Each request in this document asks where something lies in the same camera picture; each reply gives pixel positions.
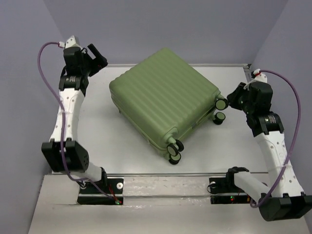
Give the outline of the green hard-shell suitcase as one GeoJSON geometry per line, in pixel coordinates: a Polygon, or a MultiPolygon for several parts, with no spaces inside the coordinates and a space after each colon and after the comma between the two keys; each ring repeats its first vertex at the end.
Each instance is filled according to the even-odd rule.
{"type": "Polygon", "coordinates": [[[206,120],[220,125],[228,100],[169,48],[162,48],[109,84],[111,98],[149,144],[171,164],[183,140],[206,120]]]}

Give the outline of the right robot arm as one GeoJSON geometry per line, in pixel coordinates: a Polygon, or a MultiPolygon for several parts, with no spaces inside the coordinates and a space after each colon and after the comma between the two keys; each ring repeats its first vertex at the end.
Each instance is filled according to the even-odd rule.
{"type": "Polygon", "coordinates": [[[265,221],[299,219],[312,209],[312,197],[296,179],[282,121],[270,110],[272,97],[271,86],[259,81],[242,82],[227,96],[230,107],[245,113],[272,185],[265,185],[244,167],[229,168],[224,185],[229,191],[244,191],[251,199],[251,207],[258,208],[265,221]]]}

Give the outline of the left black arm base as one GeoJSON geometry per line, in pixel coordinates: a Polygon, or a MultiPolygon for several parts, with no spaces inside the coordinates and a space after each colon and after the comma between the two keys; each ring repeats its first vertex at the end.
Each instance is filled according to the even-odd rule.
{"type": "Polygon", "coordinates": [[[108,177],[107,185],[96,183],[100,191],[91,183],[86,182],[77,196],[79,205],[123,205],[123,177],[108,177]]]}

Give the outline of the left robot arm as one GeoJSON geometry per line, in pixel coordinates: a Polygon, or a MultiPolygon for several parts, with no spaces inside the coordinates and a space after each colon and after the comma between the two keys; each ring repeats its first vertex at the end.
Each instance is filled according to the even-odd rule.
{"type": "Polygon", "coordinates": [[[42,143],[41,151],[53,172],[68,175],[80,186],[89,181],[96,192],[102,193],[108,187],[107,174],[90,161],[87,150],[78,142],[78,121],[88,78],[108,62],[93,44],[81,48],[66,43],[63,58],[65,66],[58,92],[53,92],[59,103],[57,120],[49,140],[42,143]]]}

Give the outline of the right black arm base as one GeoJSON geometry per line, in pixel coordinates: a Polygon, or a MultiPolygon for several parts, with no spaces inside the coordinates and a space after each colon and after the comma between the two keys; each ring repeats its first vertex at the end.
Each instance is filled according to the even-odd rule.
{"type": "Polygon", "coordinates": [[[210,194],[212,205],[220,204],[249,204],[251,197],[241,188],[230,185],[225,177],[209,178],[207,192],[210,194]]]}

